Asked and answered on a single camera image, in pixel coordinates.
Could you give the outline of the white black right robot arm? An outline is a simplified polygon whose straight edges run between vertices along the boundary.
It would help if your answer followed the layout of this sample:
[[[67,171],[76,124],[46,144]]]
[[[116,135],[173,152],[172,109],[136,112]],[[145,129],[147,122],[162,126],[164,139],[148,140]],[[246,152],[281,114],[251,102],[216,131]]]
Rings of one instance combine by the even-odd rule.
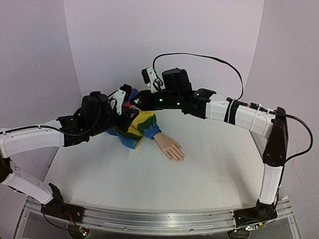
[[[262,155],[262,186],[256,206],[234,211],[234,218],[240,225],[275,219],[288,147],[285,110],[277,108],[273,112],[255,103],[225,98],[208,89],[195,91],[185,69],[166,70],[162,79],[165,89],[152,86],[149,90],[140,91],[130,102],[142,111],[180,109],[185,115],[223,121],[267,139]]]

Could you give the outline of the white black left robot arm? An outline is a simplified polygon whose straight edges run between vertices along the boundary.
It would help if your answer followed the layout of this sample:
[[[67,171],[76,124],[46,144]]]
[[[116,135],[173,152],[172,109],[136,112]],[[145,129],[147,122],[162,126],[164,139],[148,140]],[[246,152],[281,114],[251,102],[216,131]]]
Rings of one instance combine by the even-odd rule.
[[[48,147],[69,147],[88,142],[91,137],[119,127],[128,130],[139,110],[123,106],[128,93],[117,90],[112,97],[99,91],[82,98],[81,107],[71,116],[20,128],[0,131],[0,182],[16,189],[40,203],[54,216],[61,218],[67,213],[58,188],[24,173],[11,160],[11,156]]]

